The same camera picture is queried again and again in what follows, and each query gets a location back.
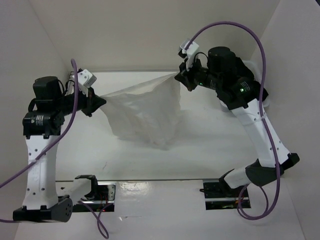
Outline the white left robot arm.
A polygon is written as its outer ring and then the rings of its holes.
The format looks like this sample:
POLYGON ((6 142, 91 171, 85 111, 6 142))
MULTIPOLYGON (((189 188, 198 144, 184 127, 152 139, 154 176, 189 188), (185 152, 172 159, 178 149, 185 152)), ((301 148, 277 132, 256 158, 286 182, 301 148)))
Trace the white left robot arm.
POLYGON ((66 94, 55 76, 36 79, 33 91, 35 98, 22 120, 28 150, 26 193, 12 218, 15 222, 65 223, 71 218, 73 206, 84 197, 97 198, 100 188, 95 175, 79 175, 70 188, 58 195, 56 161, 58 143, 65 135, 62 126, 66 116, 78 111, 91 117, 106 100, 96 95, 91 86, 82 84, 72 94, 66 94))

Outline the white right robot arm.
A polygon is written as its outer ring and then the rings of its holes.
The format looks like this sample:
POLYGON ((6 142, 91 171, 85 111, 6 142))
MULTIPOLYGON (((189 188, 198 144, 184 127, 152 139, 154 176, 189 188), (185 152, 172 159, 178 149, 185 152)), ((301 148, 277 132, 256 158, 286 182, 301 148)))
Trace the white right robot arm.
POLYGON ((219 192, 231 196, 238 188, 248 184, 263 187, 277 179, 276 165, 280 174, 300 160, 281 142, 259 100, 266 100, 268 92, 261 88, 254 73, 228 47, 213 47, 206 56, 207 66, 199 59, 199 48, 180 49, 183 62, 174 77, 189 91, 197 86, 214 90, 218 99, 243 125, 255 150, 257 160, 245 167, 232 169, 219 178, 219 192))

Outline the white perforated plastic basket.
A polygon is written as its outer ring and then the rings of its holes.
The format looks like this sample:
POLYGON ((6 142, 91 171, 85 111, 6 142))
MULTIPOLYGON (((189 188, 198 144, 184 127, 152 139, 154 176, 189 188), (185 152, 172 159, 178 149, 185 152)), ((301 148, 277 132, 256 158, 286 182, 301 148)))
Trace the white perforated plastic basket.
MULTIPOLYGON (((254 79, 261 83, 262 81, 262 71, 259 69, 258 64, 251 60, 243 60, 242 61, 244 65, 251 70, 251 72, 254 74, 254 79)), ((267 96, 263 99, 262 105, 264 108, 267 108, 270 105, 270 98, 267 96)))

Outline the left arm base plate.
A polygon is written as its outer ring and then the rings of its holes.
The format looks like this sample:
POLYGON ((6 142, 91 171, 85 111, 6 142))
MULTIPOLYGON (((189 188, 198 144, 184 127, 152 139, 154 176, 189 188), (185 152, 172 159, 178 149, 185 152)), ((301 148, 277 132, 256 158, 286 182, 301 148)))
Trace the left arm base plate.
POLYGON ((92 189, 92 183, 89 179, 75 179, 71 184, 65 186, 63 195, 69 195, 73 204, 73 213, 89 212, 85 205, 89 206, 95 213, 103 208, 103 212, 113 212, 116 182, 98 181, 92 189))

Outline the white pleated skirt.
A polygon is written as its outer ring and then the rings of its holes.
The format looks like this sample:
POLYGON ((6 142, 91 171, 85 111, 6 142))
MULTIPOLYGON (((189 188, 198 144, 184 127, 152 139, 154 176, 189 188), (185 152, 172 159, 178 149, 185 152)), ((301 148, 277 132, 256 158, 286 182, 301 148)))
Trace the white pleated skirt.
POLYGON ((181 84, 167 74, 118 90, 102 98, 100 107, 114 136, 167 149, 181 116, 181 84))

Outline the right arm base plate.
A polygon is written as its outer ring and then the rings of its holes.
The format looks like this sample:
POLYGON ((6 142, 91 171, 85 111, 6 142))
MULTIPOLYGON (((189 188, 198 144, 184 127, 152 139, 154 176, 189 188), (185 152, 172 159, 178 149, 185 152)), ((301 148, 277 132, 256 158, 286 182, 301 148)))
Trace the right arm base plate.
POLYGON ((227 189, 218 179, 203 180, 203 187, 199 189, 204 195, 206 210, 236 209, 239 203, 239 195, 243 186, 227 189))

